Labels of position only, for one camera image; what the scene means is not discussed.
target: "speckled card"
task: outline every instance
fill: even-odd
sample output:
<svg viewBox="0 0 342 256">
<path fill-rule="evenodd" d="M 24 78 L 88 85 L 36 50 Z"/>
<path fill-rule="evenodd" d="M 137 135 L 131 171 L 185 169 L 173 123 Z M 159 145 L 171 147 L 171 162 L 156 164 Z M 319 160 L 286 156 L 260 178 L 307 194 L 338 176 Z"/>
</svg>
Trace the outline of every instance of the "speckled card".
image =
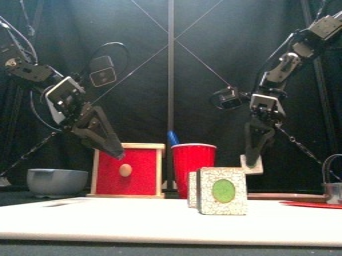
<svg viewBox="0 0 342 256">
<path fill-rule="evenodd" d="M 201 214 L 247 213 L 245 174 L 241 168 L 204 167 L 197 171 L 196 207 Z"/>
</svg>

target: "wooden box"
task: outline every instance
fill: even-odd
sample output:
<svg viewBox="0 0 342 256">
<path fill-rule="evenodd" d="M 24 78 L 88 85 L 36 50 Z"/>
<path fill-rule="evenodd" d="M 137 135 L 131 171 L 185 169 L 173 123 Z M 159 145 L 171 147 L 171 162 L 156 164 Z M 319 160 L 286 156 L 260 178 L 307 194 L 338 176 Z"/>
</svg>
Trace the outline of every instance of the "wooden box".
<svg viewBox="0 0 342 256">
<path fill-rule="evenodd" d="M 89 196 L 161 198 L 164 144 L 121 145 L 125 153 L 121 160 L 95 150 Z"/>
</svg>

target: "gray bowl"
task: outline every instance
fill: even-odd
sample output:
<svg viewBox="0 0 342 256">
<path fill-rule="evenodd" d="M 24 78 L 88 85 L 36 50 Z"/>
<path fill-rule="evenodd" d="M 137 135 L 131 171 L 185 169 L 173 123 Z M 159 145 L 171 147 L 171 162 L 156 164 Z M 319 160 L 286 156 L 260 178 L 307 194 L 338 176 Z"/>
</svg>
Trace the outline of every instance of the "gray bowl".
<svg viewBox="0 0 342 256">
<path fill-rule="evenodd" d="M 36 197 L 77 195 L 86 184 L 88 172 L 64 169 L 28 169 L 26 185 Z"/>
</svg>

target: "red cup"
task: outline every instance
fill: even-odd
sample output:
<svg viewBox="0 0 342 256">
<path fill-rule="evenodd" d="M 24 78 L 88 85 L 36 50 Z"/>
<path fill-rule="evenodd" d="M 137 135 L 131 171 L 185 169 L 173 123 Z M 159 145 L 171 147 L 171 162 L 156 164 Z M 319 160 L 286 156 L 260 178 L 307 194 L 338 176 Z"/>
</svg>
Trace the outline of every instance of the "red cup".
<svg viewBox="0 0 342 256">
<path fill-rule="evenodd" d="M 185 143 L 171 147 L 175 181 L 179 198 L 187 198 L 188 173 L 201 167 L 213 167 L 216 147 L 209 144 Z"/>
</svg>

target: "white table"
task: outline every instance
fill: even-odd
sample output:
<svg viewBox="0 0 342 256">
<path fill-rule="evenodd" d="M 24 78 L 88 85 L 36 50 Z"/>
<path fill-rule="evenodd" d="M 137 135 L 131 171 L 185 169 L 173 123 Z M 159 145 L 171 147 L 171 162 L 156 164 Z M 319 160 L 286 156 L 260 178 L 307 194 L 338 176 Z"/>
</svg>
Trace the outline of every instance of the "white table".
<svg viewBox="0 0 342 256">
<path fill-rule="evenodd" d="M 179 199 L 70 198 L 0 207 L 0 239 L 342 247 L 342 210 L 248 201 L 201 215 Z"/>
</svg>

